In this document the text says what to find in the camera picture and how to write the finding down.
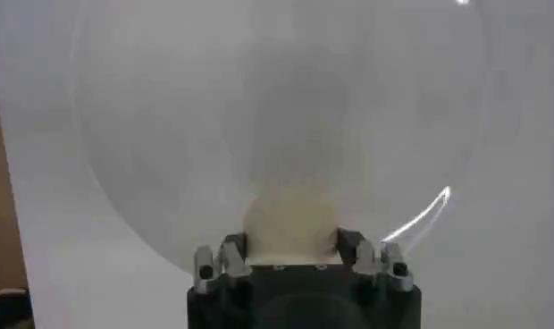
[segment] white wall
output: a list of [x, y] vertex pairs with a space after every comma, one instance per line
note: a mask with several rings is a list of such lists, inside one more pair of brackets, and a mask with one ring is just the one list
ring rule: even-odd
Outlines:
[[[454, 5], [394, 4], [434, 26]], [[182, 325], [189, 278], [117, 215], [80, 153], [66, 88], [77, 8], [0, 0], [0, 111], [38, 328]], [[554, 328], [554, 0], [464, 9], [458, 24], [480, 29], [483, 45], [457, 49], [484, 56], [485, 124], [457, 202], [410, 255], [424, 326]], [[386, 33], [387, 49], [402, 45]], [[412, 49], [448, 50], [434, 42]]]

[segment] transparent dome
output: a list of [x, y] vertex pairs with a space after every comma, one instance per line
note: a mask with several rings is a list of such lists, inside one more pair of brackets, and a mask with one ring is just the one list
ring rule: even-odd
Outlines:
[[71, 94], [92, 171], [184, 270], [252, 202], [300, 190], [410, 251], [461, 202], [480, 138], [474, 15], [439, 0], [86, 2]]

